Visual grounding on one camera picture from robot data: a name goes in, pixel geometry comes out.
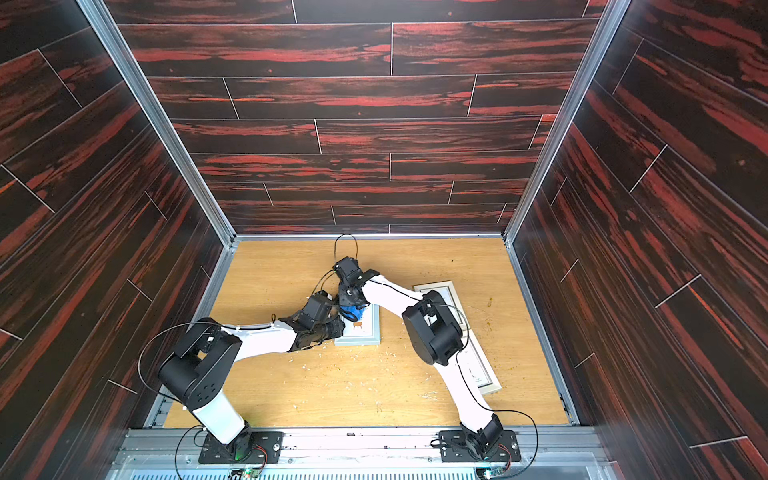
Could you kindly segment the blue microfiber cloth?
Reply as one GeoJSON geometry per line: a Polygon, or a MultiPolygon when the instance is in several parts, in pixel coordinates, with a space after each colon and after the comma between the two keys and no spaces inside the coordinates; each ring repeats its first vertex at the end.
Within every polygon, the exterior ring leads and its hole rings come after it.
{"type": "Polygon", "coordinates": [[[359,323],[362,321],[365,310],[366,306],[340,306],[339,315],[349,322],[359,323]]]}

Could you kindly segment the light green picture frame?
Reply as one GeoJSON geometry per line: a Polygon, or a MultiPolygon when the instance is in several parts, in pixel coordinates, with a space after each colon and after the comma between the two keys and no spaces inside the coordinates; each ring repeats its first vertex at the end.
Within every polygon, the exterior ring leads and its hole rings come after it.
{"type": "Polygon", "coordinates": [[[362,321],[352,323],[341,317],[344,333],[334,343],[340,346],[369,346],[380,344],[379,306],[368,305],[362,321]]]}

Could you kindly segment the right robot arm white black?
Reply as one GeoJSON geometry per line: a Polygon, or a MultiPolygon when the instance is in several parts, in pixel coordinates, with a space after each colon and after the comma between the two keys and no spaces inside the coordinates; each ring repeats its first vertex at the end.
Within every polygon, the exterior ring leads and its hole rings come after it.
{"type": "Polygon", "coordinates": [[[344,307],[377,305],[403,319],[418,357],[442,378],[458,411],[465,447],[478,460],[488,458],[503,433],[498,415],[482,398],[464,367],[464,333],[443,297],[396,285],[375,270],[334,266],[339,302],[344,307]]]}

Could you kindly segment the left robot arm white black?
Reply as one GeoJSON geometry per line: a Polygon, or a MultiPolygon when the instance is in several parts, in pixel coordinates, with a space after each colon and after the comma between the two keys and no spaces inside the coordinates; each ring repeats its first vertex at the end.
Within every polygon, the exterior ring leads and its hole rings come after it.
{"type": "Polygon", "coordinates": [[[341,337],[344,328],[337,315],[310,329],[290,319],[226,326],[204,318],[181,337],[160,367],[158,377],[219,444],[240,458],[250,427],[223,392],[233,365],[251,357],[307,350],[341,337]]]}

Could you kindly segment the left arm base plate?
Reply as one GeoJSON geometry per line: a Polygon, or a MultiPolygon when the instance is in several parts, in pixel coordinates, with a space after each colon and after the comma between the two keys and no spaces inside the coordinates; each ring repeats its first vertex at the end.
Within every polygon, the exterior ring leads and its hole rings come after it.
{"type": "Polygon", "coordinates": [[[281,431],[241,432],[228,444],[219,442],[208,433],[198,458],[202,465],[277,464],[281,455],[284,433],[281,431]]]}

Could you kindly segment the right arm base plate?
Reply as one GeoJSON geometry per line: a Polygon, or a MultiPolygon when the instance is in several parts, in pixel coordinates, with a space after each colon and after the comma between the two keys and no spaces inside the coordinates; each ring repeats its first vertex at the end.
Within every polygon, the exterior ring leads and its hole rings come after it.
{"type": "Polygon", "coordinates": [[[495,440],[467,430],[441,430],[430,441],[443,463],[505,462],[519,463],[521,452],[515,433],[503,430],[495,440]]]}

